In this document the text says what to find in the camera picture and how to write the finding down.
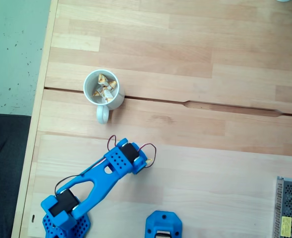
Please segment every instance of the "yellow label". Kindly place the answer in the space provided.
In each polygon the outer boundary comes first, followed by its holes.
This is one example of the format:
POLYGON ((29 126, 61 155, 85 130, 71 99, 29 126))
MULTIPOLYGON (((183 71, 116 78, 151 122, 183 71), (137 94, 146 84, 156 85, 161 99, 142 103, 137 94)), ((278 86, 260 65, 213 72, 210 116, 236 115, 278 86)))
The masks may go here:
POLYGON ((291 217, 282 217, 281 218, 281 232, 282 237, 291 237, 291 217))

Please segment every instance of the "snack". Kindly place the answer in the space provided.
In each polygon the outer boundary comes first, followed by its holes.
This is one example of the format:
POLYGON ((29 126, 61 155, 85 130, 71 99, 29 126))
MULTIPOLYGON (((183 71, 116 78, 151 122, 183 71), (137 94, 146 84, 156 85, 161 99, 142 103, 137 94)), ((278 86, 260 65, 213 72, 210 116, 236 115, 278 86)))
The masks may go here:
POLYGON ((109 82, 108 79, 100 73, 98 76, 98 84, 101 87, 93 93, 93 96, 101 96, 106 102, 113 100, 114 97, 111 92, 115 89, 117 82, 109 82))

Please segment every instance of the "blue bracket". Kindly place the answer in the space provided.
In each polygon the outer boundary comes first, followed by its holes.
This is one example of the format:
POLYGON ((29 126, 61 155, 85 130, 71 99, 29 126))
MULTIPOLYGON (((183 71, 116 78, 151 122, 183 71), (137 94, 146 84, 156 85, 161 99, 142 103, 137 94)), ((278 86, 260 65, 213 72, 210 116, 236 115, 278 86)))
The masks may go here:
POLYGON ((154 211, 147 218, 145 238, 155 238, 161 232, 166 237, 182 237, 182 221, 174 212, 154 211))
POLYGON ((91 227, 91 222, 87 214, 78 219, 76 225, 67 231, 52 226, 48 215, 44 216, 42 224, 46 230, 46 238, 83 238, 91 227))

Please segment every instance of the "mug handle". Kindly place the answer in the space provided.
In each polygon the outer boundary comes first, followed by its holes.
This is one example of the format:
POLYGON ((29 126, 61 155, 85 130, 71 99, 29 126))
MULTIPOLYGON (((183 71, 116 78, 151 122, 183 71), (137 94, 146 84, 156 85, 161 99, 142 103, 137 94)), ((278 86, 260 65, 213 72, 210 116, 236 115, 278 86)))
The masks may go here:
POLYGON ((109 114, 110 110, 107 106, 97 106, 96 117, 100 124, 107 123, 109 114))

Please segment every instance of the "blue 3d-printed part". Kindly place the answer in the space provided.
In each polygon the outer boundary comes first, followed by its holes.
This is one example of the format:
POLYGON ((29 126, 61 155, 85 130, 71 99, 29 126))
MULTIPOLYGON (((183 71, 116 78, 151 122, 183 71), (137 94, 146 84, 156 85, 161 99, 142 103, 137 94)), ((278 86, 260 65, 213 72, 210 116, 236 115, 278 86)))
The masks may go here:
POLYGON ((162 232, 162 236, 182 237, 182 222, 174 212, 154 211, 147 218, 145 238, 155 238, 162 232))
POLYGON ((91 227, 91 222, 87 214, 78 219, 76 225, 67 231, 53 227, 48 215, 45 215, 42 223, 46 230, 46 238, 83 238, 91 227))
POLYGON ((100 160, 84 170, 80 175, 63 185, 57 191, 57 196, 78 183, 91 181, 94 184, 94 187, 88 197, 82 202, 77 199, 79 204, 70 209, 69 212, 62 210, 58 214, 55 214, 55 216, 50 212, 52 207, 58 203, 57 197, 54 195, 50 195, 42 201, 41 207, 46 212, 46 216, 43 221, 45 219, 46 221, 50 221, 49 223, 44 221, 45 230, 47 235, 49 235, 48 238, 56 238, 55 236, 58 238, 83 237, 82 234, 84 235, 85 232, 87 232, 87 228, 82 230, 83 233, 71 232, 75 226, 78 226, 79 223, 81 224, 79 220, 85 217, 86 224, 89 227, 90 222, 87 217, 87 212, 89 212, 94 206, 105 198, 119 179, 128 173, 137 174, 144 167, 146 167, 147 157, 141 150, 138 151, 138 149, 139 147, 137 144, 131 143, 131 145, 129 145, 128 140, 125 138, 121 140, 112 150, 107 152, 100 160), (132 160, 124 155, 124 148, 127 148, 126 145, 130 146, 130 152, 133 151, 132 153, 137 155, 135 159, 132 160), (111 169, 112 172, 110 174, 105 172, 106 167, 111 169))

